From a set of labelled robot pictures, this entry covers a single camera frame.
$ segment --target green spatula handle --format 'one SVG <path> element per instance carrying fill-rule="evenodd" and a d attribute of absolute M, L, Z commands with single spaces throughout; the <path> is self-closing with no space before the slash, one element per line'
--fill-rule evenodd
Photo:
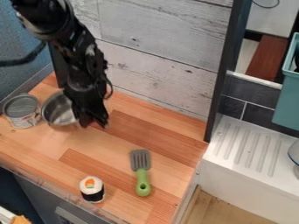
<path fill-rule="evenodd" d="M 148 196 L 150 194 L 151 188 L 148 181 L 148 173 L 145 169 L 137 170 L 137 185 L 136 193 L 139 196 Z"/>

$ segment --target gray spatula head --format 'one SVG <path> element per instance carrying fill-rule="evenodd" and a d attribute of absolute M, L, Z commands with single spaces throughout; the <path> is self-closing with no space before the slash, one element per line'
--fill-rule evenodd
<path fill-rule="evenodd" d="M 142 168 L 148 170 L 150 168 L 150 152 L 148 150 L 131 151 L 131 168 L 134 172 Z"/>

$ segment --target wooden floor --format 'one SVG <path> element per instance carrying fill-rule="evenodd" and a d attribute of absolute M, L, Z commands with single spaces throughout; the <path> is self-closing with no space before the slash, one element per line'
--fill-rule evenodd
<path fill-rule="evenodd" d="M 42 103 L 57 91 L 51 75 L 31 94 Z M 57 131 L 45 122 L 13 129 L 0 116 L 1 164 L 38 177 L 43 186 L 55 184 L 75 195 L 74 203 L 82 200 L 79 182 L 87 175 L 98 176 L 106 197 L 93 212 L 104 211 L 125 223 L 170 223 L 205 152 L 205 123 L 120 93 L 106 104 L 107 129 L 94 123 L 86 129 Z M 141 148 L 148 149 L 151 158 L 152 194 L 146 198 L 136 196 L 136 174 L 129 160 L 129 153 Z"/>
<path fill-rule="evenodd" d="M 216 199 L 200 188 L 194 193 L 182 224 L 274 224 L 255 214 Z"/>
<path fill-rule="evenodd" d="M 286 38 L 264 35 L 254 53 L 246 74 L 265 81 L 275 81 L 276 75 L 282 69 L 288 42 Z"/>

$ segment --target wood panel wall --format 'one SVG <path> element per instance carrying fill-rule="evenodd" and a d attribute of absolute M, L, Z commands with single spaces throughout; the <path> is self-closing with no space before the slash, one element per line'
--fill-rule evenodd
<path fill-rule="evenodd" d="M 119 91 L 208 117 L 233 0 L 71 2 Z"/>

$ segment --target teal container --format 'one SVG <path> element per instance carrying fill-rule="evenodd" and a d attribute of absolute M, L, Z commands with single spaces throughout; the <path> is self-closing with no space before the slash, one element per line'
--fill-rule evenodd
<path fill-rule="evenodd" d="M 299 130 L 299 73 L 294 72 L 295 55 L 299 53 L 299 33 L 292 38 L 282 72 L 285 79 L 272 122 L 293 130 Z"/>

